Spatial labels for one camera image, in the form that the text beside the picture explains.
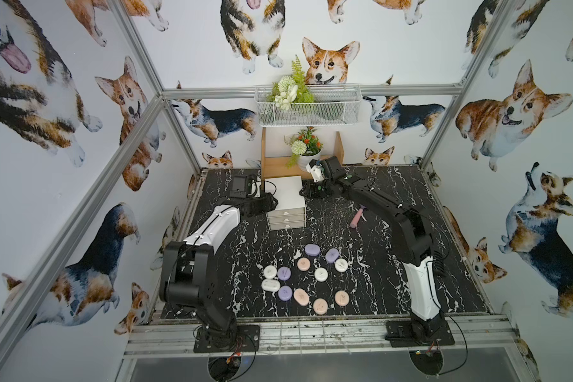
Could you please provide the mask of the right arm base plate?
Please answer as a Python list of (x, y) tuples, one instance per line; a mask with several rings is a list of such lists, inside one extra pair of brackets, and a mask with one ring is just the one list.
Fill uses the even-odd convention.
[(418, 319), (386, 322), (386, 329), (385, 340), (396, 348), (455, 344), (447, 322), (440, 316), (428, 322)]

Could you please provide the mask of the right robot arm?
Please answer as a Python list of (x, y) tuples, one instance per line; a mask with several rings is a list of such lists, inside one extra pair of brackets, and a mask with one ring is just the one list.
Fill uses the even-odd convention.
[(319, 197), (344, 197), (388, 223), (389, 242), (403, 264), (411, 296), (411, 333), (418, 343), (436, 337), (446, 324), (437, 299), (434, 263), (436, 242), (428, 219), (416, 209), (372, 186), (365, 178), (339, 172), (325, 173), (319, 166), (308, 167)]

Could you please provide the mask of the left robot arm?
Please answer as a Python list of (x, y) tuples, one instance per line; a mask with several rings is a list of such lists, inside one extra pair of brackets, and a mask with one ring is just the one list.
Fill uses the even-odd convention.
[(159, 298), (174, 307), (194, 310), (202, 332), (218, 342), (234, 342), (237, 324), (234, 313), (215, 296), (216, 251), (243, 217), (264, 215), (275, 210), (278, 201), (270, 193), (258, 197), (229, 197), (214, 208), (197, 231), (183, 241), (168, 243), (162, 264)]

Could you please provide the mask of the purple earphone case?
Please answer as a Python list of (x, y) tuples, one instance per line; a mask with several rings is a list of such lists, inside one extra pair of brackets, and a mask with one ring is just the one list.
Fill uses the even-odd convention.
[(316, 244), (307, 244), (304, 248), (307, 256), (318, 256), (320, 254), (321, 248)]
[(326, 254), (325, 259), (328, 264), (334, 264), (340, 257), (340, 251), (337, 248), (331, 248)]
[(280, 267), (277, 271), (277, 277), (281, 281), (288, 281), (291, 278), (292, 272), (289, 267)]
[(278, 297), (283, 302), (288, 302), (293, 297), (293, 290), (290, 286), (284, 285), (278, 290)]

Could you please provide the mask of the purple earphone case top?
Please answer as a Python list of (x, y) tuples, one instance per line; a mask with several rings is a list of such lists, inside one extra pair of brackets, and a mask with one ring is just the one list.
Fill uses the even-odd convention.
[(304, 248), (307, 256), (318, 256), (320, 254), (321, 248), (316, 244), (307, 244)]

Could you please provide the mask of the white mini drawer cabinet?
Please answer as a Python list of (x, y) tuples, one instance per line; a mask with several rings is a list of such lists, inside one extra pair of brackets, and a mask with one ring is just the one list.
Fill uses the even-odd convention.
[(278, 201), (275, 209), (266, 213), (269, 229), (303, 229), (306, 226), (307, 207), (305, 198), (299, 193), (302, 189), (302, 178), (270, 178), (264, 185), (265, 190)]

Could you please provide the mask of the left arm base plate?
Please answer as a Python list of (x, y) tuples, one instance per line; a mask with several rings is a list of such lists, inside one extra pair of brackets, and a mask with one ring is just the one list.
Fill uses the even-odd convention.
[(201, 326), (194, 334), (194, 353), (256, 352), (260, 330), (257, 325), (238, 325), (226, 332)]

